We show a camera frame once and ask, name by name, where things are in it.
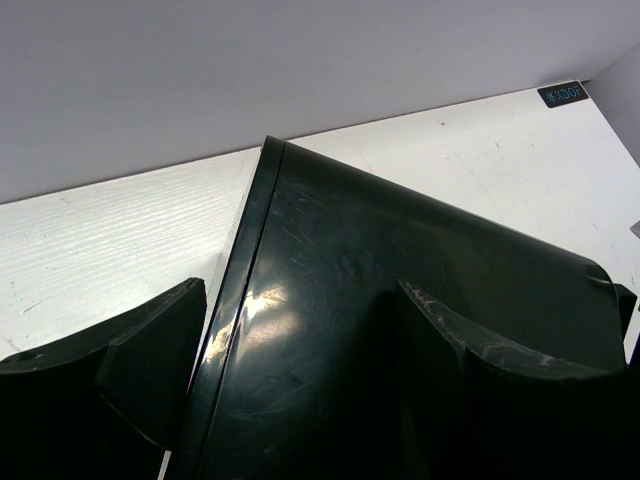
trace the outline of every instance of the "white table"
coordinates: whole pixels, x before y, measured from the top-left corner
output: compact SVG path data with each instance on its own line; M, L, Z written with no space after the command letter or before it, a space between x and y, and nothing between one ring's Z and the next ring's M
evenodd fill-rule
M527 90L295 143L592 258L640 293L640 239L629 230L640 220L640 169L591 100L548 109ZM258 156L0 206L0 358L189 276L206 281L210 312ZM627 354L639 330L636 312Z

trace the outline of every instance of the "black label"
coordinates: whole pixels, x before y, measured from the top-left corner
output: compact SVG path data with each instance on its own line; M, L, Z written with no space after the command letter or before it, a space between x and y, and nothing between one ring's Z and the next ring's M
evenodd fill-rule
M549 108L559 107L567 103L579 102L589 98L580 82L561 83L551 87L539 88L538 93Z

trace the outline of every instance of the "glossy surface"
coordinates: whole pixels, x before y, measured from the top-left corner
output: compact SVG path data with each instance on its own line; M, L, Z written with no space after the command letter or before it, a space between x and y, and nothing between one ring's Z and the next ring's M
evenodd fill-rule
M244 262L217 401L200 399L214 412L195 478L396 476L398 278L528 348L624 365L615 291L594 262L290 144Z
M167 479L194 478L280 168L283 143L267 137L247 197L213 318L197 361L177 450Z

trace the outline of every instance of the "gray wall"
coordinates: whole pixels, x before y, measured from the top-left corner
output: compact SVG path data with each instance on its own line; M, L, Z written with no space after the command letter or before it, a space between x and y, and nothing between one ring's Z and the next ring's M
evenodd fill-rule
M569 78L638 0L4 0L0 202Z
M597 75L587 90L640 166L640 45Z

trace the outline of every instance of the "black plastic part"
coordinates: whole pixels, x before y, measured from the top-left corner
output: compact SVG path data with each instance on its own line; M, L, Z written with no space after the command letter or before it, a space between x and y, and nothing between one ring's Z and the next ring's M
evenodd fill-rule
M541 354L625 366L591 260L272 138L249 198L169 480L398 478L398 278Z
M166 478L196 478L201 450L209 435L229 345L235 334L240 308L247 293L247 282L271 204L283 146L280 140L271 137L267 137L262 146L260 162L197 362L180 443L177 453L172 455Z
M189 279L0 362L0 478L153 479L173 447L206 312Z
M616 295L618 296L620 324L622 327L622 335L624 336L629 328L629 323L631 323L631 316L633 315L633 310L636 307L638 297L624 285L614 283L613 286L616 289Z
M640 367L640 337L636 338L636 344L633 346L629 366Z
M640 370L527 348L400 283L400 398L431 478L622 478L640 426ZM413 475L416 480L420 475Z

